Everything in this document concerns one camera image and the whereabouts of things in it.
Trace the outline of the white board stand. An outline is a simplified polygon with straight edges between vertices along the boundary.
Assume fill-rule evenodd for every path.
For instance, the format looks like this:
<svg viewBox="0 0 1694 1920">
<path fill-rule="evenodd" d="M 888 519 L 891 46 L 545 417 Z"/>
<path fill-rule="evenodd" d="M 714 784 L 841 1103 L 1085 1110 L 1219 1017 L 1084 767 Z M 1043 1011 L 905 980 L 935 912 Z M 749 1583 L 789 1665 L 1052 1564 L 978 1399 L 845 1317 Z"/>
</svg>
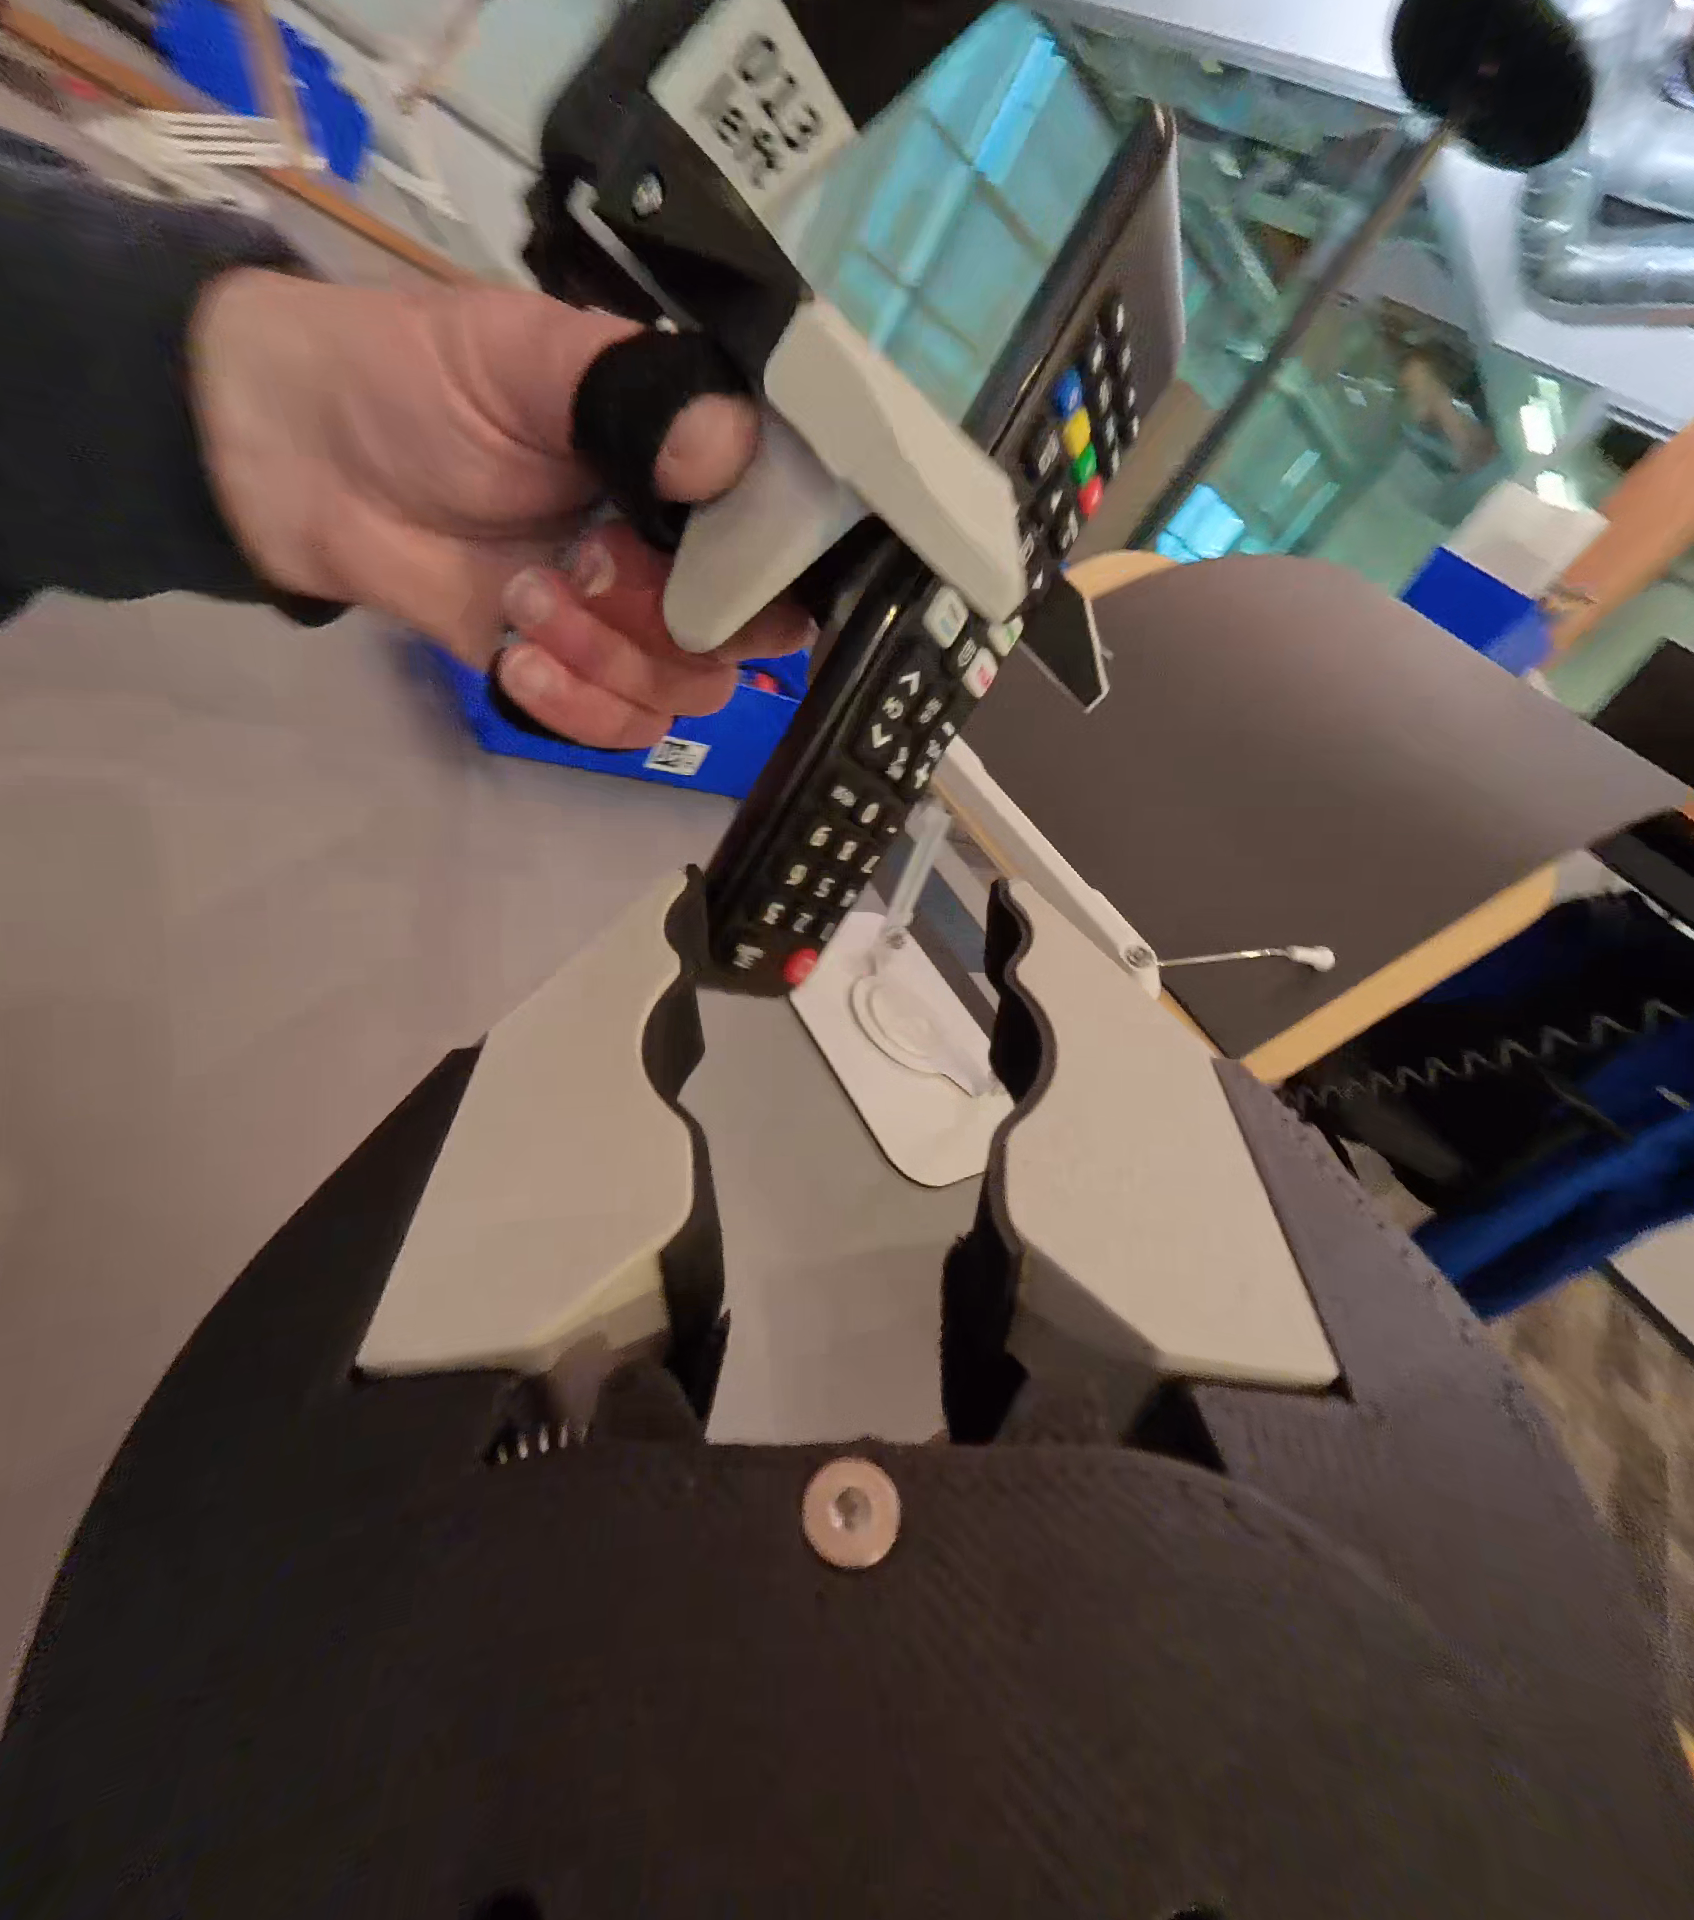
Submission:
<svg viewBox="0 0 1694 1920">
<path fill-rule="evenodd" d="M 1121 912 L 1089 886 L 966 744 L 939 759 L 905 823 L 905 856 L 873 906 L 849 908 L 789 1005 L 882 1156 L 919 1187 L 972 1179 L 1007 1112 L 989 1063 L 993 1011 L 969 1011 L 956 964 L 927 954 L 919 901 L 956 833 L 1001 880 L 1033 891 L 1147 995 L 1168 970 L 1235 961 L 1337 968 L 1324 943 L 1278 943 L 1162 957 Z"/>
</svg>

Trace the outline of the wood-rimmed black board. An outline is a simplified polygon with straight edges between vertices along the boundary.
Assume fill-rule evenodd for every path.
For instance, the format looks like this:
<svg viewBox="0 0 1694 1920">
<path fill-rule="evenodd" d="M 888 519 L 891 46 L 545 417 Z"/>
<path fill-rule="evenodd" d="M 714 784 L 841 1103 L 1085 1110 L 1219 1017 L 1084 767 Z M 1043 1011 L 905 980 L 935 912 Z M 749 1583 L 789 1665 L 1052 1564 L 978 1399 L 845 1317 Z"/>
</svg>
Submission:
<svg viewBox="0 0 1694 1920">
<path fill-rule="evenodd" d="M 961 744 L 1166 964 L 1163 995 L 1279 1085 L 1527 928 L 1562 867 L 1684 782 L 1313 558 L 1067 574 L 1107 691 L 1011 658 Z"/>
</svg>

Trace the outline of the blue plastic bin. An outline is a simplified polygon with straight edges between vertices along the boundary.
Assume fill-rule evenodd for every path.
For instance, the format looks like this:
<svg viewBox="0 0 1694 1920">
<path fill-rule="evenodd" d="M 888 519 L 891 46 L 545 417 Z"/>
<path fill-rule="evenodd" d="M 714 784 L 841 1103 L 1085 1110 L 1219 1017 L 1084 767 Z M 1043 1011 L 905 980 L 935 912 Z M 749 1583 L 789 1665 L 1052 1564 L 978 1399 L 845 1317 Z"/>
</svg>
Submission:
<svg viewBox="0 0 1694 1920">
<path fill-rule="evenodd" d="M 477 752 L 501 759 L 553 765 L 622 782 L 740 800 L 762 776 L 810 688 L 812 649 L 758 655 L 737 668 L 725 704 L 708 716 L 669 721 L 649 748 L 602 749 L 576 745 L 507 720 L 483 671 L 455 659 L 424 635 L 403 635 L 409 673 L 426 683 L 444 713 Z"/>
</svg>

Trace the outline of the blue jacket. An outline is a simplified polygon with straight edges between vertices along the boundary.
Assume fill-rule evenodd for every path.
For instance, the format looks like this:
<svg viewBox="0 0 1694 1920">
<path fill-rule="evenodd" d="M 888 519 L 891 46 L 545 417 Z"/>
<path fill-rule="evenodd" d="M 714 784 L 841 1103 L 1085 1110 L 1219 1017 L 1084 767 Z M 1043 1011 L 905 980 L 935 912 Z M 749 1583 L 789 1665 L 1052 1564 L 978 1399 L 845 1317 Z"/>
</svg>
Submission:
<svg viewBox="0 0 1694 1920">
<path fill-rule="evenodd" d="M 1566 899 L 1410 1011 L 1461 1168 L 1411 1238 L 1480 1317 L 1694 1222 L 1694 938 L 1646 898 Z"/>
</svg>

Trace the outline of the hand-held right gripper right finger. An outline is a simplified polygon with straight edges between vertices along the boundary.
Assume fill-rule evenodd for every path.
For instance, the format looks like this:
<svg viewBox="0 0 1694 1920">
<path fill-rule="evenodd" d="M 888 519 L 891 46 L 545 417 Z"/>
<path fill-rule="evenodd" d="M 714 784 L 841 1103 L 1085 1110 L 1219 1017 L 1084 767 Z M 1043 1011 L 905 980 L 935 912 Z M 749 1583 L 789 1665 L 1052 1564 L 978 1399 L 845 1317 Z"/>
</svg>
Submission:
<svg viewBox="0 0 1694 1920">
<path fill-rule="evenodd" d="M 939 1281 L 948 1432 L 1027 1385 L 1144 1432 L 1172 1387 L 1339 1387 L 1219 1062 L 1021 878 L 983 922 L 987 1065 L 1007 1097 Z"/>
</svg>

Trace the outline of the black pole with round disc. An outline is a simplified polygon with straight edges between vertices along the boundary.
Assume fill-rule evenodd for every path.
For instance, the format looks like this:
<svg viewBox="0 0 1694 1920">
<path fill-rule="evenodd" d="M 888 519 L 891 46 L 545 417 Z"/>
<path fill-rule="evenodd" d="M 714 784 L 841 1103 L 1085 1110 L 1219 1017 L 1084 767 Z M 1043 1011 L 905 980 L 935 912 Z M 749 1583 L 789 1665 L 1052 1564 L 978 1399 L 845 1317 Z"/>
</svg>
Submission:
<svg viewBox="0 0 1694 1920">
<path fill-rule="evenodd" d="M 1186 343 L 1140 440 L 1129 547 L 1324 558 L 1395 588 L 1530 460 L 1523 403 L 1562 423 L 1557 379 L 1490 342 L 1435 169 L 1521 179 L 1560 155 L 1586 61 L 1543 4 L 1391 13 L 1398 107 L 1243 60 L 1153 60 L 1178 127 Z"/>
</svg>

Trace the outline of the blue and white box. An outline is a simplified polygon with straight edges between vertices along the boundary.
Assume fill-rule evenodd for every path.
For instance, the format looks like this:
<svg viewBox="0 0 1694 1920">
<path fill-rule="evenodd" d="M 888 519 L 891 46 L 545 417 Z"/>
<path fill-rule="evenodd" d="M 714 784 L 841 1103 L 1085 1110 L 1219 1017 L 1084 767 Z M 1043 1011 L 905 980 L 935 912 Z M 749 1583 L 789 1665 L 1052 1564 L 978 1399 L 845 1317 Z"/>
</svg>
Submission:
<svg viewBox="0 0 1694 1920">
<path fill-rule="evenodd" d="M 1435 546 L 1399 599 L 1516 677 L 1551 654 L 1549 597 L 1607 518 L 1569 501 L 1555 473 L 1534 491 L 1501 482 Z"/>
</svg>

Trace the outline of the small blue bin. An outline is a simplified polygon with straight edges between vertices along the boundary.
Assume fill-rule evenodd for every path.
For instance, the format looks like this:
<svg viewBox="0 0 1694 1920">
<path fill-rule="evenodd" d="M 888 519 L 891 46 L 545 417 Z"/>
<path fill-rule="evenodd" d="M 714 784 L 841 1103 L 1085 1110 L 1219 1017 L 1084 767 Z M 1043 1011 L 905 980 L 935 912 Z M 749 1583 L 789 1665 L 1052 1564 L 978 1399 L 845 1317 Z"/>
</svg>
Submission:
<svg viewBox="0 0 1694 1920">
<path fill-rule="evenodd" d="M 151 42 L 161 61 L 219 107 L 267 117 L 277 75 L 292 97 L 305 154 L 348 186 L 371 155 L 371 119 L 330 53 L 286 23 L 269 4 L 159 2 Z"/>
</svg>

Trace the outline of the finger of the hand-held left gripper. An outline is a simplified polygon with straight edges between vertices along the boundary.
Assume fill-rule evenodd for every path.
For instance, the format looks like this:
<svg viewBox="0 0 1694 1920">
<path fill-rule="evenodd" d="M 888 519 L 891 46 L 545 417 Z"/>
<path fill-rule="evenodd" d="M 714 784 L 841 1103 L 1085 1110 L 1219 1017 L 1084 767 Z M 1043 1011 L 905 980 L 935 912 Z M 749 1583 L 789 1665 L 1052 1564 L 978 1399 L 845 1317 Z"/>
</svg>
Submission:
<svg viewBox="0 0 1694 1920">
<path fill-rule="evenodd" d="M 1019 645 L 1082 712 L 1107 696 L 1107 663 L 1092 597 L 1055 570 L 1021 607 Z"/>
<path fill-rule="evenodd" d="M 972 611 L 1017 611 L 1027 572 L 1010 478 L 829 299 L 794 310 L 763 361 L 763 397 L 829 478 Z"/>
</svg>

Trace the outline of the silver pipe run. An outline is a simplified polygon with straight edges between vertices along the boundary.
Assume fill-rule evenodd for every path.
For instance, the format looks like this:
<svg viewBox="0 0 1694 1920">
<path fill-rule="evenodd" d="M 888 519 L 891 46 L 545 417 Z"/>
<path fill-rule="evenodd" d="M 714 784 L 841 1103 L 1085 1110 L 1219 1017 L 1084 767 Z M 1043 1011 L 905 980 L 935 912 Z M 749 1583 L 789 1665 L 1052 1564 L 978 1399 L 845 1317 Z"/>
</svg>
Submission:
<svg viewBox="0 0 1694 1920">
<path fill-rule="evenodd" d="M 1564 2 L 1586 124 L 1526 177 L 1516 262 L 1560 320 L 1694 324 L 1694 2 Z"/>
</svg>

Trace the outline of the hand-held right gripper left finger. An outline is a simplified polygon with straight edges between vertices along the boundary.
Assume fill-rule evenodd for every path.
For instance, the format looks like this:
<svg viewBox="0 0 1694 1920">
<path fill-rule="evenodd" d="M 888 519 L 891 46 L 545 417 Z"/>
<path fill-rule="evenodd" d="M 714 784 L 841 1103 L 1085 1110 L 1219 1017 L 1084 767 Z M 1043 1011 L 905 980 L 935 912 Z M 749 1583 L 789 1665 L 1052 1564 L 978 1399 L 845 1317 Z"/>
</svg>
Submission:
<svg viewBox="0 0 1694 1920">
<path fill-rule="evenodd" d="M 482 1038 L 353 1365 L 507 1374 L 587 1422 L 608 1380 L 667 1370 L 692 1417 L 727 1346 L 705 1133 L 705 876 L 636 898 Z"/>
</svg>

